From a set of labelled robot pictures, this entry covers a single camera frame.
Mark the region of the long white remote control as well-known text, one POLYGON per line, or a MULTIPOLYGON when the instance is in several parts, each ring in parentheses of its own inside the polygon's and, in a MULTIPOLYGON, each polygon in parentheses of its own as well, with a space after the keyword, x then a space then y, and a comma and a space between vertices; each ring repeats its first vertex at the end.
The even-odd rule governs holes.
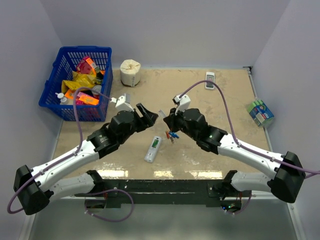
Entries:
POLYGON ((161 138, 160 136, 154 136, 154 138, 152 139, 151 144, 150 144, 150 146, 149 146, 149 148, 148 148, 148 150, 147 150, 147 153, 146 153, 146 155, 145 155, 145 157, 144 157, 144 160, 145 160, 147 163, 153 163, 153 162, 154 162, 154 160, 155 160, 155 158, 156 158, 156 155, 157 155, 157 153, 158 153, 158 151, 159 151, 159 149, 160 149, 161 143, 162 143, 162 138, 161 138), (152 144, 153 144, 153 141, 154 141, 155 139, 158 139, 159 142, 158 142, 158 144, 157 144, 157 147, 156 147, 156 148, 153 148, 153 147, 152 147, 152 144))

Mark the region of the green battery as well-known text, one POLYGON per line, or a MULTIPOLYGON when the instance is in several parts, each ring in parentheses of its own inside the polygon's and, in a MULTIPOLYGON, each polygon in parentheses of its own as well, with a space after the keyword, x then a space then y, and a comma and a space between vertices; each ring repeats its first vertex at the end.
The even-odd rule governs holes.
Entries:
POLYGON ((155 139, 154 141, 153 141, 153 143, 152 143, 152 148, 156 148, 157 147, 157 145, 158 145, 158 143, 159 143, 159 140, 158 139, 155 139))

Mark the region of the white battery cover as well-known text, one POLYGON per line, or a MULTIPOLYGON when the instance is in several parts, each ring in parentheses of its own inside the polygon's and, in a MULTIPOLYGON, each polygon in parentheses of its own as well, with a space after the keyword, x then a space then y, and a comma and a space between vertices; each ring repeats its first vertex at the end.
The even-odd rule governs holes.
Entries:
POLYGON ((162 117, 163 119, 166 117, 166 114, 164 113, 164 111, 162 109, 159 109, 158 114, 160 117, 162 117))

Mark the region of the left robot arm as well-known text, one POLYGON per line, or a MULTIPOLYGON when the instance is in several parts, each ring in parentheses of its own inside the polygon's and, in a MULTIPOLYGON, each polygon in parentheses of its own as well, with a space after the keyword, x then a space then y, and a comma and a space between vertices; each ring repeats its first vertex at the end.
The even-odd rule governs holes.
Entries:
POLYGON ((152 127, 158 117, 141 103, 133 110, 118 111, 110 122, 82 139, 69 152, 37 167, 19 167, 15 173, 13 197, 18 198, 26 215, 40 212, 56 195, 54 184, 80 167, 115 152, 131 135, 152 127))

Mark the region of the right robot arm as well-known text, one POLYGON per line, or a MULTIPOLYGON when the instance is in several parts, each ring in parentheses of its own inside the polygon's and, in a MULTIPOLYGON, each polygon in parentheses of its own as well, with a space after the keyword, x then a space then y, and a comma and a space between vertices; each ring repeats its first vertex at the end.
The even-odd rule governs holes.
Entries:
POLYGON ((286 203, 296 201, 306 174, 295 153, 275 153, 234 139, 225 130, 209 125, 197 108, 184 112, 172 108, 163 121, 172 132, 181 131, 189 136, 202 150, 233 158, 259 170, 259 173, 235 171, 228 174, 230 180, 222 185, 227 196, 233 197, 243 191, 263 191, 286 203))

